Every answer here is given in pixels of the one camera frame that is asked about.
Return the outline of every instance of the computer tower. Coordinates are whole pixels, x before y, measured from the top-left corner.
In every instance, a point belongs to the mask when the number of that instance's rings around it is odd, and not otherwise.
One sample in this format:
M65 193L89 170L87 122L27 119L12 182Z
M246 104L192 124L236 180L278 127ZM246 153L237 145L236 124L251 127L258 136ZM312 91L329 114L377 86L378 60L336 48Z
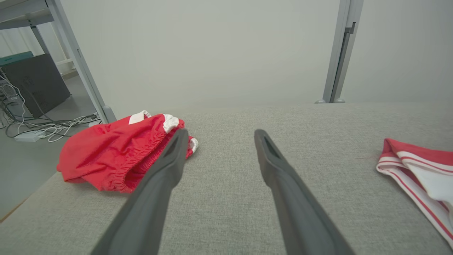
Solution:
M0 73L20 90L25 99L25 116L41 117L71 94L49 54L34 56L0 66ZM1 100L14 115L22 116L22 98L17 89L0 78Z

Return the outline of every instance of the white cable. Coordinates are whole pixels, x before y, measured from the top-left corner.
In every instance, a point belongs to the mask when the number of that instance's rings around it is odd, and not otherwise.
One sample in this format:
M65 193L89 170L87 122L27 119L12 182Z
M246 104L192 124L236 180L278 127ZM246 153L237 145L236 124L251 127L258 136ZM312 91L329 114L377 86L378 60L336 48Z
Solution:
M81 123L81 124L91 122L91 121L86 121L86 122L82 121L82 119L85 119L85 118L87 118L87 117L86 117L86 116L80 116L80 117L78 117L78 118L73 119L72 121L62 121L61 124L67 125L67 124L69 124L70 122L74 122L74 121L77 121L77 122L79 122L79 123ZM68 126L58 125L58 124L55 124L55 123L48 123L48 124L44 124L44 125L37 125L37 124L34 124L34 123L27 123L27 124L25 124L25 125L26 125L26 126L29 126L29 125L30 125L30 126L35 126L35 127L56 126L56 127L63 127L64 130L66 130L66 128L68 127Z
M50 133L49 135L40 136L39 138L49 137L49 136L51 136L51 135L53 135L53 134L55 134L55 133L61 131L61 130L59 130L59 128L57 128L57 127L48 127L48 128L46 128L46 129L40 130L41 132L40 132L40 133L36 133L36 135L40 135L40 134L42 134L42 133L45 133L45 132L47 132L49 129L55 129L55 131L52 132L52 133Z
M22 98L23 102L22 102L22 110L24 110L24 112L22 113L22 122L20 123L20 125L17 127L17 133L19 134L19 129L20 129L20 126L23 125L23 123L25 122L25 118L24 118L24 114L25 114L25 98L22 96L22 93L20 92L20 89L16 86L14 86L13 84L11 84L11 82L9 80L7 80L5 77L1 76L0 77L5 80L7 83L9 83L11 85L11 87L13 88L16 88L17 91L19 92L19 96Z
M69 129L70 129L73 125L75 125L76 123L84 124L84 123L90 122L90 121L86 121L86 122L83 121L83 120L86 118L85 116L82 116L82 117L79 117L79 118L81 118L81 119L78 120L78 121L76 121L76 122L71 123L71 124L69 125L69 127L67 127L66 132L65 132L63 135L66 135L66 134L68 133ZM57 135L57 134L54 134L54 135L50 136L50 137L47 139L47 141L48 141L48 142L56 142L56 141L60 140L61 138L63 138L63 136L60 136L59 138L57 138L57 139L55 139L55 140L51 140L52 137L54 137L55 135Z

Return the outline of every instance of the gray fabric surface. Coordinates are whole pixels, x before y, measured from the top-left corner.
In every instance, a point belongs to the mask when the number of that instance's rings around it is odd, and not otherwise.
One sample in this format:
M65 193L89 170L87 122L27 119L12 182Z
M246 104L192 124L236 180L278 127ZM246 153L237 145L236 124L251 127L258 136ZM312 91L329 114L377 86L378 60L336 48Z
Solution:
M262 128L358 254L451 254L375 167L386 137L453 151L452 109L364 103L174 111L200 147L173 190L160 253L285 253L253 141ZM64 183L57 173L0 225L0 253L88 253L126 199Z

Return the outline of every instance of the red stripe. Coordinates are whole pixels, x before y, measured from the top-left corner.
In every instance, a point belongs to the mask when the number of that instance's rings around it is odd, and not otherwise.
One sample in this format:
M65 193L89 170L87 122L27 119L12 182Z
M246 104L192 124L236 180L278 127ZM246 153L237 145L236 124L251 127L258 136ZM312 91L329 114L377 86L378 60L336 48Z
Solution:
M415 146L408 143L399 142L393 139L386 138L384 140L384 150L385 152L410 152L415 154L425 160L432 162L440 163L443 165L452 166L453 165L453 152L437 151L430 150L427 148Z
M448 229L443 225L443 223L439 220L439 218L430 210L430 208L427 207L425 203L423 203L423 201L401 180L401 178L398 175L396 175L393 172L390 172L390 173L393 174L394 176L396 176L396 178L398 178L398 180L404 185L404 187L406 187L406 189L408 189L412 193L412 195L414 195L415 198L417 198L417 200L420 202L420 204L422 204L423 207L434 218L434 220L436 220L437 224L439 224L439 226L442 228L442 230L453 240L452 233L450 233L450 231L448 231Z
M436 168L436 169L439 169L439 170L441 170L441 171L444 171L444 172L453 173L453 171L450 171L450 170L446 170L446 169L442 169L442 168L439 168L439 167L435 167L435 166L433 166L433 165L431 165L431 164L428 164L428 163L426 163L426 162L424 162L424 161L421 161L421 160L415 159L415 158L413 158L413 157L401 157L401 160L403 160L403 159L407 159L407 158L408 158L408 159L412 159L412 160L415 160L415 161L417 161L417 162L420 162L420 163L423 163L423 164L426 164L426 165L428 165L428 166L434 167L434 168Z
M385 163L385 162L386 162L386 163L387 163L387 162L389 162L389 163L398 163L398 164L404 165L404 164L403 164L403 163L401 163L401 162L390 161L390 160L383 160L383 161L379 161L379 162L378 162L378 164L379 164L379 163Z

